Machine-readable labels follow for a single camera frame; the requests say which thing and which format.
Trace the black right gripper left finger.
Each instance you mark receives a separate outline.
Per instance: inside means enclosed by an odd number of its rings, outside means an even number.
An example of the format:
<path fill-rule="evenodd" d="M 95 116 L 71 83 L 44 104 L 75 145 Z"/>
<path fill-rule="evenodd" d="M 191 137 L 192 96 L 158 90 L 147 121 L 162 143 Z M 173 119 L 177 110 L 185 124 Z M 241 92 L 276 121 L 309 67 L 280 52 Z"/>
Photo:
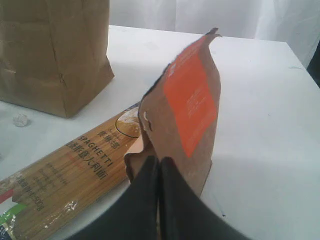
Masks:
<path fill-rule="evenodd" d="M 156 240 L 159 161 L 148 156 L 121 197 L 70 240 Z"/>

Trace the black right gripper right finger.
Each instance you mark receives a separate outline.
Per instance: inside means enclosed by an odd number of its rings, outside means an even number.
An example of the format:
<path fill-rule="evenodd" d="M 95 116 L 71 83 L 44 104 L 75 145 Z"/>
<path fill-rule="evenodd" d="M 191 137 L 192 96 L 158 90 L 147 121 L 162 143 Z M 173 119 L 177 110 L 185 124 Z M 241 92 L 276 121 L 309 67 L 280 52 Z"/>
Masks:
<path fill-rule="evenodd" d="M 247 240 L 193 192 L 174 160 L 160 162 L 159 217 L 163 240 Z"/>

